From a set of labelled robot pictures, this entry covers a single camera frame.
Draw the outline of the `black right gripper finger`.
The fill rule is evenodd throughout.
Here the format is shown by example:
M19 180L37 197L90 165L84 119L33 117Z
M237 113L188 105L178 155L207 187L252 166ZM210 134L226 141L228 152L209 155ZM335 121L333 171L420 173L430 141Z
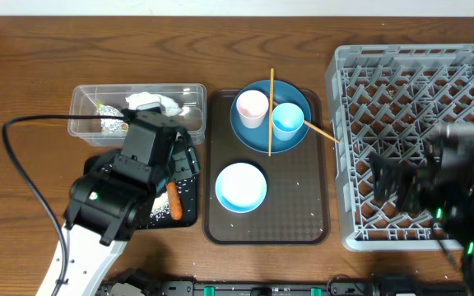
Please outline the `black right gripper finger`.
M405 192L407 180L410 177L410 169L406 165L371 153L369 166L373 175L376 201L387 201L393 193L401 196Z
M418 169L400 168L393 173L397 194L396 208L398 211L418 214L421 211L419 189L417 188Z

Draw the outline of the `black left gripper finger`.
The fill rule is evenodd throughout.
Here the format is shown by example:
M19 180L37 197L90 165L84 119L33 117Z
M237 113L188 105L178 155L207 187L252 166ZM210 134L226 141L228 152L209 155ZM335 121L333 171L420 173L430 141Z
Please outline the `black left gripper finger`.
M184 143L179 143L174 146L172 154L174 164L170 170L172 181L181 181L190 178L190 168L186 150L187 146Z
M188 146L185 151L185 154L188 159L188 166L191 174L193 176L198 175L200 173L201 168L198 161L198 153L196 148L194 146Z

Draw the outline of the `orange carrot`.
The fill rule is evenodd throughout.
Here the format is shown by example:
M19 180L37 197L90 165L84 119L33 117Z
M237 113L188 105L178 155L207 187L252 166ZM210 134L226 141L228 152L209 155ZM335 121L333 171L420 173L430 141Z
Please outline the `orange carrot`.
M170 216L173 220L181 220L183 217L183 208L179 197L176 182L170 182L166 185Z

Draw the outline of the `pile of white rice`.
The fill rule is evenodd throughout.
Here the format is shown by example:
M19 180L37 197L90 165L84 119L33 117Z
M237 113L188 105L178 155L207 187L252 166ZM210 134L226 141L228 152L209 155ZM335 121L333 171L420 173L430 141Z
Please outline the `pile of white rice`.
M170 213L169 198L166 192L162 193L154 200L150 217L152 219L161 219Z

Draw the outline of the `light blue bowl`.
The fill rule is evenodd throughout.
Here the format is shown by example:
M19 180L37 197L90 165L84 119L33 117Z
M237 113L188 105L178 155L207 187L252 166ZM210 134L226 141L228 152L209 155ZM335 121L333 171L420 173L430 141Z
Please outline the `light blue bowl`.
M253 164L234 163L221 170L215 183L216 198L228 211L243 214L257 209L267 195L267 180Z

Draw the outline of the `wooden chopstick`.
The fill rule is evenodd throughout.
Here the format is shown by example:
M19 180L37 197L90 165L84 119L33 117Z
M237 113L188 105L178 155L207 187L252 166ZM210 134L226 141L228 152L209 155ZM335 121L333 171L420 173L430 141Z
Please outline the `wooden chopstick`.
M270 70L270 87L269 87L269 116L268 116L268 156L272 156L272 136L273 136L273 127L272 127L272 113L274 105L274 85L275 85L275 69L271 68Z

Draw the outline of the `pink plastic cup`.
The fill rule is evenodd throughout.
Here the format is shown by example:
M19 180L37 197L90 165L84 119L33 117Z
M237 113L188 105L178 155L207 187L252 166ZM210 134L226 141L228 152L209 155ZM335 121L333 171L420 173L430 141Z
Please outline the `pink plastic cup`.
M236 108L243 125L254 129L263 123L269 110L269 99L259 90L246 90L238 96Z

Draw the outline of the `wooden chopstick diagonal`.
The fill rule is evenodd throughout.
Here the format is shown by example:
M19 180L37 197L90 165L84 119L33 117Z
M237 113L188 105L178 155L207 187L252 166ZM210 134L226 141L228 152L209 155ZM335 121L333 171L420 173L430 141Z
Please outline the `wooden chopstick diagonal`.
M335 143L340 143L340 141L338 139L336 139L334 136L332 136L331 134L325 132L324 130L320 129L319 127L316 127L315 125L313 125L312 123L310 123L309 121L307 121L305 119L304 119L304 125L306 125L310 129L316 131L317 133L321 134L322 136L325 136L327 139L329 139L331 141L334 141Z

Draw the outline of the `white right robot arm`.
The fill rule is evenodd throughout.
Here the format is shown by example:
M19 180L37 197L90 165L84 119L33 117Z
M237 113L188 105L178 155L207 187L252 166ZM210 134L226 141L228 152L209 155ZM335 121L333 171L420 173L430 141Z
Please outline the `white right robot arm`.
M463 248L461 271L474 295L474 127L443 123L435 128L425 164L401 164L372 153L374 197L396 195L396 208L410 215L429 211L435 223Z

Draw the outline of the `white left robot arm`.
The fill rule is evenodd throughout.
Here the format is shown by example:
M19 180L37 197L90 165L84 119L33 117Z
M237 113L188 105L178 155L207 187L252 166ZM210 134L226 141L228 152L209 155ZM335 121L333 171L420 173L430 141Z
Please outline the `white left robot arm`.
M93 295L169 183L199 173L188 132L131 123L123 147L89 158L69 190L62 238L38 293Z

